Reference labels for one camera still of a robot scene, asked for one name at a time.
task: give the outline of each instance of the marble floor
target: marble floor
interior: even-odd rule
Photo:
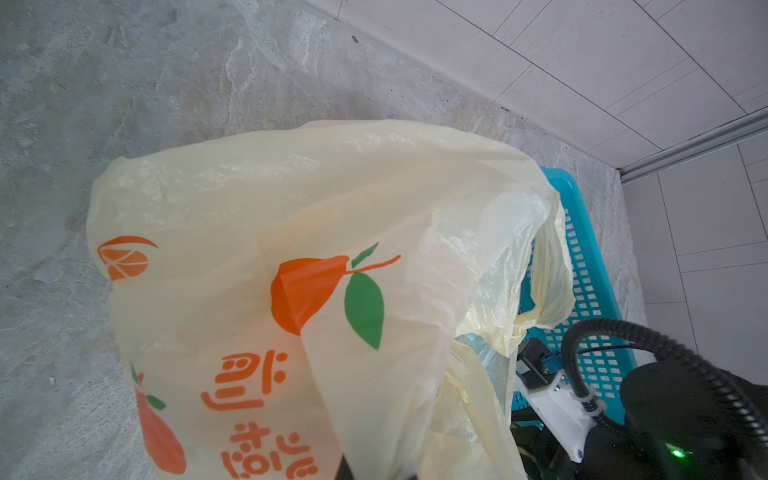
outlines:
[[[6,2],[0,51],[3,478],[154,478],[84,241],[119,156],[323,118],[504,141],[574,175],[624,318],[645,323],[616,170],[293,3]]]

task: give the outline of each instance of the bag handle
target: bag handle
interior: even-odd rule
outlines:
[[[565,211],[556,190],[551,200],[549,218],[536,234],[531,262],[531,299],[535,307],[515,320],[515,327],[523,332],[532,326],[554,328],[571,315],[576,302],[565,239]]]
[[[458,394],[478,440],[502,480],[526,478],[515,439],[477,353],[454,340],[445,378]]]

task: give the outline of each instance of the tile grout line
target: tile grout line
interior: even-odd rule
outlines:
[[[620,112],[619,112],[619,113],[617,113],[616,115],[617,115],[617,116],[618,116],[618,115],[621,115],[621,114],[623,114],[625,111],[629,110],[630,108],[632,108],[632,107],[636,107],[636,106],[637,106],[637,105],[639,105],[639,104],[640,104],[642,101],[645,101],[645,100],[647,100],[648,98],[651,98],[651,97],[653,97],[655,94],[657,94],[657,93],[660,93],[660,92],[662,92],[662,91],[666,90],[667,88],[669,88],[669,87],[671,87],[672,85],[676,84],[678,81],[680,81],[680,80],[684,79],[684,78],[685,78],[685,77],[687,77],[688,75],[696,73],[696,70],[701,70],[701,71],[703,71],[703,69],[702,69],[701,67],[698,67],[698,68],[695,68],[695,69],[694,69],[694,70],[692,70],[692,71],[689,71],[688,73],[686,73],[686,74],[685,74],[685,75],[683,75],[682,77],[678,78],[677,80],[673,81],[672,83],[670,83],[670,84],[669,84],[669,85],[667,85],[666,87],[662,87],[660,90],[657,90],[657,91],[655,91],[654,93],[652,93],[652,94],[648,95],[646,98],[643,98],[643,100],[640,100],[639,102],[637,102],[636,104],[632,105],[631,107],[626,107],[624,110],[620,111]]]
[[[525,28],[523,28],[523,29],[520,31],[520,33],[518,33],[518,36],[517,36],[517,37],[515,37],[515,40],[512,40],[512,41],[510,41],[510,42],[509,42],[509,49],[510,49],[510,50],[512,50],[512,44],[513,44],[513,43],[515,43],[515,42],[518,40],[518,38],[520,38],[520,35],[523,35],[523,33],[524,33],[526,30],[528,30],[528,27],[530,27],[530,26],[531,26],[531,23],[533,23],[533,21],[534,21],[536,18],[538,18],[538,16],[539,16],[539,15],[541,15],[541,13],[542,13],[542,12],[543,12],[543,11],[544,11],[544,10],[545,10],[545,9],[546,9],[548,6],[549,6],[549,4],[551,4],[551,3],[552,3],[552,0],[549,0],[549,2],[547,2],[547,4],[546,4],[546,5],[544,5],[544,8],[542,8],[541,10],[539,10],[539,11],[538,11],[538,13],[536,14],[536,16],[535,16],[535,17],[534,17],[534,18],[533,18],[533,19],[532,19],[532,20],[531,20],[531,21],[530,21],[530,22],[529,22],[529,23],[528,23],[528,24],[525,26]]]
[[[629,97],[629,96],[630,96],[630,95],[632,95],[634,92],[636,92],[636,91],[640,90],[642,87],[644,87],[644,86],[646,86],[647,84],[651,83],[652,81],[656,80],[656,79],[657,79],[657,78],[659,78],[661,75],[663,75],[663,74],[667,73],[669,70],[672,70],[673,68],[677,67],[679,64],[683,63],[683,62],[684,62],[684,61],[686,61],[687,59],[688,59],[688,58],[683,58],[682,60],[680,60],[679,62],[677,62],[675,65],[672,65],[672,66],[671,66],[671,67],[669,67],[667,70],[664,70],[664,71],[662,71],[660,74],[656,75],[655,77],[653,77],[653,78],[652,78],[652,79],[650,79],[649,81],[645,82],[645,83],[644,83],[644,84],[642,84],[641,86],[639,86],[639,87],[635,88],[633,91],[629,92],[629,93],[628,93],[628,94],[626,94],[625,96],[623,96],[623,97],[619,98],[619,99],[618,99],[618,100],[616,100],[614,103],[612,103],[612,104],[608,105],[606,108],[611,108],[611,107],[613,107],[614,105],[616,105],[616,104],[617,104],[617,103],[619,103],[620,101],[624,100],[626,97]],[[639,104],[639,103],[640,103],[640,101],[639,101],[639,102],[637,102],[636,104],[632,104],[630,107],[627,107],[627,108],[632,108],[632,107],[634,107],[635,105]]]
[[[523,76],[523,74],[524,74],[526,71],[528,71],[528,69],[529,69],[530,67],[532,67],[532,66],[533,66],[533,64],[531,63],[531,64],[530,64],[528,67],[525,67],[525,70],[523,70],[523,73],[521,73],[520,75],[518,75],[517,77],[515,77],[515,79],[512,81],[512,83],[511,83],[511,84],[509,84],[509,85],[507,85],[507,88],[505,88],[505,89],[504,89],[504,91],[503,91],[502,93],[498,94],[498,97],[496,97],[492,103],[496,103],[496,101],[497,101],[499,98],[501,98],[501,97],[502,97],[502,95],[504,94],[504,92],[506,92],[507,90],[509,90],[509,88],[510,88],[510,87],[511,87],[513,84],[515,84],[515,82],[518,80],[518,78],[522,77],[522,76]]]
[[[445,5],[444,5],[442,2],[440,2],[440,0],[435,0],[435,2],[438,2],[438,3],[439,3],[440,5],[442,5],[443,7],[446,7],[446,6],[445,6]],[[544,8],[547,8],[547,6],[548,6],[548,5],[549,5],[551,2],[552,2],[552,0],[549,0],[549,2],[547,2],[547,5],[545,5],[545,6],[544,6]],[[512,48],[510,45],[507,45],[507,44],[505,44],[503,41],[501,41],[501,40],[499,40],[498,38],[494,37],[493,35],[489,34],[489,33],[488,33],[488,32],[486,32],[485,30],[483,30],[482,28],[478,27],[477,25],[475,25],[475,24],[474,24],[474,23],[472,23],[471,21],[467,20],[466,18],[462,17],[460,14],[456,13],[456,11],[454,11],[454,10],[451,10],[449,7],[446,7],[446,8],[447,8],[449,11],[451,11],[451,12],[455,13],[455,14],[456,14],[456,15],[457,15],[459,18],[463,19],[465,22],[467,22],[467,23],[469,23],[470,25],[472,25],[473,27],[477,28],[477,29],[478,29],[480,32],[482,32],[482,33],[486,34],[487,36],[491,37],[493,40],[496,40],[498,43],[500,43],[500,44],[504,45],[504,47],[505,47],[505,48],[509,49],[510,51],[513,51],[513,52],[514,52],[516,55],[519,55],[519,56],[520,56],[520,58],[522,58],[523,60],[527,61],[528,63],[530,63],[530,64],[531,64],[531,65],[533,65],[534,67],[536,67],[536,68],[538,68],[539,70],[543,71],[545,74],[547,74],[547,75],[549,75],[550,77],[552,77],[552,78],[554,78],[555,80],[557,80],[557,81],[558,81],[560,84],[564,85],[564,86],[565,86],[565,87],[566,87],[568,90],[570,90],[570,91],[574,92],[574,93],[575,93],[575,94],[577,94],[579,97],[581,97],[581,98],[585,99],[585,100],[586,100],[586,101],[588,101],[589,103],[593,104],[595,107],[597,107],[597,108],[599,108],[600,110],[602,110],[602,111],[603,111],[603,112],[604,112],[606,115],[610,116],[610,117],[611,117],[611,118],[613,118],[615,121],[617,121],[617,122],[619,122],[620,124],[624,125],[624,126],[625,126],[626,128],[628,128],[629,130],[632,130],[634,133],[636,133],[636,134],[640,135],[640,137],[642,137],[642,138],[643,138],[645,141],[647,141],[648,143],[650,143],[650,144],[651,144],[651,145],[653,145],[654,147],[658,148],[660,151],[662,151],[662,150],[663,150],[663,148],[659,147],[659,146],[658,146],[658,145],[656,145],[654,142],[652,142],[652,141],[648,140],[648,139],[647,139],[647,138],[646,138],[646,137],[645,137],[643,134],[641,134],[640,132],[638,132],[638,131],[634,130],[632,127],[630,127],[629,125],[625,124],[623,121],[619,120],[618,118],[616,118],[616,117],[615,117],[615,116],[613,116],[612,114],[609,114],[608,112],[606,112],[606,111],[605,111],[605,110],[604,110],[604,109],[603,109],[603,108],[602,108],[600,105],[598,105],[598,104],[594,103],[594,102],[593,102],[592,100],[590,100],[589,98],[586,98],[584,95],[580,94],[579,92],[577,92],[577,91],[576,91],[576,90],[574,90],[573,88],[569,87],[569,86],[568,86],[568,85],[567,85],[565,82],[563,82],[563,81],[560,81],[560,79],[559,79],[559,78],[557,78],[557,77],[555,77],[553,74],[549,73],[549,72],[548,72],[548,71],[546,71],[545,69],[543,69],[543,68],[539,67],[539,66],[538,66],[538,65],[536,65],[534,62],[530,61],[529,59],[527,59],[526,57],[524,57],[523,55],[521,55],[521,54],[520,54],[518,51],[516,51],[515,49],[513,49],[513,48]],[[543,12],[543,11],[544,11],[544,8],[542,8],[542,9],[541,9],[541,11],[540,11],[538,14],[536,14],[536,17],[538,17],[538,16],[541,14],[541,12]],[[505,92],[505,91],[507,91],[507,90],[508,90],[508,89],[509,89],[509,88],[512,86],[512,83],[511,83],[511,84],[509,84],[509,85],[507,86],[507,88],[505,88],[505,89],[504,89],[504,91],[503,91],[501,94],[499,94],[499,96],[498,96],[498,97],[501,97],[501,96],[504,94],[504,92]]]
[[[750,165],[757,165],[757,164],[761,164],[761,163],[763,163],[764,161],[768,161],[768,158],[764,158],[764,159],[762,159],[762,160],[758,160],[758,161],[756,161],[756,162],[752,162]],[[746,177],[747,177],[747,179],[749,179],[749,177],[750,177],[750,172],[749,172],[749,171],[747,171],[747,173],[746,173]],[[768,180],[768,178],[761,178],[760,180],[755,180],[755,181],[752,181],[752,180],[750,180],[750,184],[756,184],[757,182],[762,182],[762,181],[765,181],[765,180]]]
[[[759,84],[755,84],[755,85],[752,85],[752,86],[751,86],[751,87],[749,87],[749,88],[744,88],[744,89],[743,89],[742,91],[740,91],[739,93],[737,93],[737,94],[733,94],[733,96],[734,96],[734,97],[738,97],[739,95],[741,95],[741,94],[742,94],[742,93],[744,93],[745,91],[747,91],[747,90],[752,90],[752,89],[753,89],[753,88],[755,88],[755,87],[759,87],[760,85],[762,85],[762,84],[766,83],[767,81],[768,81],[768,80],[763,80],[763,81],[761,81]]]
[[[520,4],[521,4],[523,1],[524,1],[524,0],[520,0],[520,2],[518,2],[518,4],[517,4],[517,5],[515,5],[515,7],[512,9],[512,11],[511,11],[511,12],[509,12],[509,15],[507,15],[507,16],[506,16],[506,18],[504,18],[504,21],[502,22],[502,24],[501,24],[501,25],[499,25],[499,26],[498,26],[498,28],[496,28],[496,29],[493,31],[493,35],[491,35],[492,37],[493,37],[493,36],[495,36],[495,35],[498,33],[499,29],[500,29],[502,26],[504,26],[504,23],[506,23],[506,21],[507,21],[507,20],[509,20],[509,17],[511,17],[511,16],[512,16],[512,14],[513,14],[513,13],[515,13],[515,10],[517,10],[517,9],[518,9],[518,7],[520,6]]]
[[[739,144],[736,144],[736,149],[739,152],[739,158],[741,159],[741,166],[744,168],[744,174],[746,175],[746,182],[750,185],[750,192],[752,192],[752,200],[754,200],[755,208],[757,209],[757,217],[760,218],[760,223],[763,225],[763,234],[766,236],[766,239],[768,240],[768,230],[766,229],[766,223],[763,220],[763,212],[760,211],[760,205],[757,204],[757,197],[755,197],[755,190],[752,188],[752,182],[750,182],[750,173],[746,171],[744,156],[741,154],[741,147],[739,147]]]
[[[659,18],[657,18],[656,20],[661,20],[661,19],[662,19],[662,18],[663,18],[663,17],[664,17],[664,16],[665,16],[667,13],[669,13],[669,12],[672,12],[672,11],[673,11],[675,8],[677,8],[677,6],[678,6],[679,4],[681,4],[681,3],[683,3],[683,0],[680,0],[680,1],[679,1],[677,4],[675,4],[675,6],[674,6],[674,7],[670,8],[669,10],[667,10],[665,13],[663,13],[663,14],[662,14],[662,16],[660,16],[660,17],[659,17]]]
[[[751,101],[759,100],[759,99],[761,99],[761,98],[765,97],[766,95],[768,95],[768,92],[767,92],[767,93],[764,93],[764,94],[762,94],[762,95],[757,95],[755,98],[751,98],[750,100],[747,100],[747,101],[745,101],[744,103],[745,103],[745,104],[748,104],[748,103],[750,103]]]
[[[597,144],[597,145],[595,145],[594,147],[590,148],[590,149],[589,149],[589,151],[593,151],[595,148],[597,148],[597,147],[600,147],[600,146],[601,146],[602,144],[604,144],[605,142],[607,142],[607,141],[609,141],[609,140],[613,140],[614,138],[616,138],[616,137],[618,137],[619,135],[623,134],[623,133],[624,133],[625,131],[627,131],[627,130],[629,130],[629,127],[627,127],[626,129],[624,129],[624,130],[620,131],[619,133],[615,134],[613,137],[609,138],[608,140],[603,140],[603,141],[602,141],[602,142],[600,142],[599,144]]]
[[[496,40],[496,41],[498,41],[499,43],[501,43],[502,45],[504,45],[504,42],[502,42],[502,41],[498,40],[497,38],[494,38],[494,40]],[[512,48],[510,48],[510,47],[507,47],[507,48],[509,48],[510,50],[514,51],[514,52],[515,52],[517,55],[520,55],[520,53],[519,53],[519,52],[517,52],[517,51],[513,50]],[[538,68],[539,70],[543,71],[545,74],[547,74],[547,75],[549,75],[550,77],[552,77],[552,78],[554,78],[555,80],[557,80],[557,81],[558,81],[558,83],[560,83],[561,85],[563,85],[564,87],[566,87],[568,90],[570,90],[570,91],[574,92],[574,93],[575,93],[576,95],[578,95],[579,97],[581,97],[581,98],[585,99],[586,101],[588,101],[589,103],[593,104],[593,105],[594,105],[596,108],[598,108],[600,111],[604,112],[606,115],[608,115],[609,117],[613,118],[615,121],[619,122],[620,124],[624,125],[624,126],[627,128],[627,129],[629,129],[629,130],[632,130],[634,133],[636,133],[636,134],[640,135],[640,136],[641,136],[643,139],[645,139],[645,141],[647,141],[649,144],[651,144],[651,145],[653,145],[654,147],[658,148],[660,151],[662,151],[662,150],[663,150],[663,148],[659,147],[659,146],[658,146],[658,145],[656,145],[654,142],[652,142],[652,141],[648,140],[648,139],[647,139],[647,138],[646,138],[646,137],[645,137],[643,134],[641,134],[640,132],[636,131],[635,129],[633,129],[633,128],[632,128],[632,127],[630,127],[629,125],[625,124],[623,121],[619,120],[618,118],[614,117],[613,115],[609,114],[608,112],[606,112],[605,110],[603,110],[603,109],[600,107],[600,105],[598,105],[598,104],[594,103],[594,102],[593,102],[592,100],[590,100],[589,98],[586,98],[584,95],[580,94],[579,92],[577,92],[577,91],[576,91],[576,90],[574,90],[573,88],[569,87],[569,86],[568,86],[568,84],[564,83],[563,81],[560,81],[560,79],[559,79],[559,78],[557,78],[557,77],[555,77],[553,74],[551,74],[551,73],[549,73],[548,71],[546,71],[545,69],[543,69],[543,68],[539,67],[538,65],[536,65],[534,62],[532,62],[531,60],[529,60],[529,59],[528,59],[528,58],[526,58],[525,56],[523,56],[523,55],[520,55],[520,57],[521,57],[521,58],[523,58],[523,59],[524,59],[524,60],[526,60],[526,61],[530,61],[530,62],[531,62],[531,65],[533,65],[534,67],[536,67],[536,68]]]
[[[672,239],[672,251],[674,251],[674,261],[677,265],[677,275],[680,276],[680,286],[683,287],[683,298],[685,299],[685,309],[688,311],[688,323],[690,332],[694,336],[694,346],[696,353],[699,353],[699,343],[696,341],[696,330],[694,329],[694,319],[690,317],[690,305],[688,305],[688,295],[685,293],[685,283],[683,274],[680,272],[680,262],[677,260],[677,248],[674,246],[674,236],[672,235],[672,225],[670,224],[670,215],[667,213],[667,202],[664,200],[664,189],[661,187],[661,177],[656,173],[656,180],[659,182],[659,191],[661,192],[661,204],[664,206],[664,216],[667,218],[667,227],[670,229],[670,238]]]
[[[685,54],[686,54],[686,55],[688,55],[688,56],[690,57],[690,59],[691,59],[691,60],[693,60],[693,61],[694,61],[694,63],[695,63],[695,64],[696,64],[696,65],[697,65],[699,68],[701,68],[701,71],[702,71],[702,72],[704,72],[705,74],[707,74],[707,77],[709,77],[711,81],[715,82],[715,85],[717,85],[718,87],[720,87],[720,90],[722,90],[724,94],[728,95],[728,98],[730,98],[730,99],[731,99],[731,101],[733,101],[733,103],[734,103],[734,104],[736,104],[736,106],[739,108],[739,110],[741,110],[742,112],[744,112],[744,115],[746,115],[746,110],[744,110],[743,108],[741,108],[741,105],[739,105],[739,102],[735,101],[735,100],[733,99],[733,97],[731,97],[731,96],[730,96],[730,94],[729,94],[727,91],[725,91],[725,88],[723,88],[723,85],[721,85],[721,84],[717,83],[717,80],[715,80],[714,78],[712,78],[712,75],[710,75],[710,72],[708,72],[708,71],[706,71],[706,70],[704,70],[704,69],[702,68],[701,64],[699,64],[699,62],[698,62],[698,61],[696,61],[696,58],[694,58],[694,57],[693,57],[693,55],[691,55],[690,53],[688,53],[688,50],[686,50],[685,48],[683,48],[683,45],[680,45],[680,43],[678,43],[678,42],[677,42],[677,40],[675,40],[675,39],[674,39],[674,37],[673,37],[672,35],[670,35],[670,32],[668,32],[668,31],[667,31],[667,30],[666,30],[664,27],[662,27],[662,26],[661,26],[661,23],[659,23],[659,22],[658,22],[658,21],[657,21],[655,18],[651,17],[651,16],[650,16],[650,13],[648,13],[648,12],[646,12],[646,11],[645,11],[645,8],[643,8],[643,12],[645,12],[645,14],[646,14],[646,15],[648,15],[648,18],[650,18],[650,19],[651,19],[651,21],[652,21],[653,23],[655,23],[656,25],[658,25],[658,27],[659,27],[659,28],[661,28],[661,31],[663,31],[664,33],[666,33],[666,34],[667,34],[667,37],[669,37],[669,38],[670,38],[670,39],[671,39],[671,40],[672,40],[672,41],[675,43],[675,45],[677,45],[677,47],[678,47],[680,50],[682,50],[683,52],[685,52]]]
[[[766,243],[766,241],[765,240],[761,240],[759,242],[742,243],[740,245],[733,245],[732,247],[710,248],[709,250],[701,250],[700,252],[681,253],[680,255],[677,255],[677,256],[678,257],[685,257],[686,255],[697,255],[699,253],[713,252],[715,250],[726,250],[726,249],[729,249],[729,248],[746,247],[747,245],[757,245],[758,243]]]
[[[703,268],[701,270],[690,270],[683,273],[694,273],[694,272],[708,272],[710,270],[723,270],[726,268],[738,268],[740,266],[752,266],[752,265],[765,265],[768,262],[755,262],[755,263],[745,263],[744,265],[729,265],[729,266],[716,266],[714,268]]]

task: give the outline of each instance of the plastic bag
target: plastic bag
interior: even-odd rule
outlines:
[[[113,162],[88,246],[158,475],[334,478],[342,452],[356,478],[414,475],[457,326],[512,348],[537,233],[524,324],[567,302],[558,208],[520,151],[403,121]]]
[[[515,480],[527,476],[509,418],[502,413],[483,363],[471,347],[455,341],[419,479],[463,478]]]

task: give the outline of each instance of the black corrugated hose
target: black corrugated hose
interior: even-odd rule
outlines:
[[[696,376],[702,386],[717,398],[731,417],[734,425],[738,425],[741,433],[749,439],[761,455],[768,453],[768,431],[763,414],[752,403],[744,391],[725,373],[692,352],[684,345],[672,340],[662,333],[642,325],[615,319],[582,320],[568,329],[561,345],[562,362],[565,375],[571,383],[574,393],[579,398],[589,396],[589,390],[578,371],[576,362],[579,343],[593,335],[608,335],[633,342],[647,349],[659,359],[668,359],[686,369],[688,375]],[[598,409],[596,399],[583,402],[584,410],[594,412]],[[601,413],[595,422],[613,432],[625,437],[626,428]]]

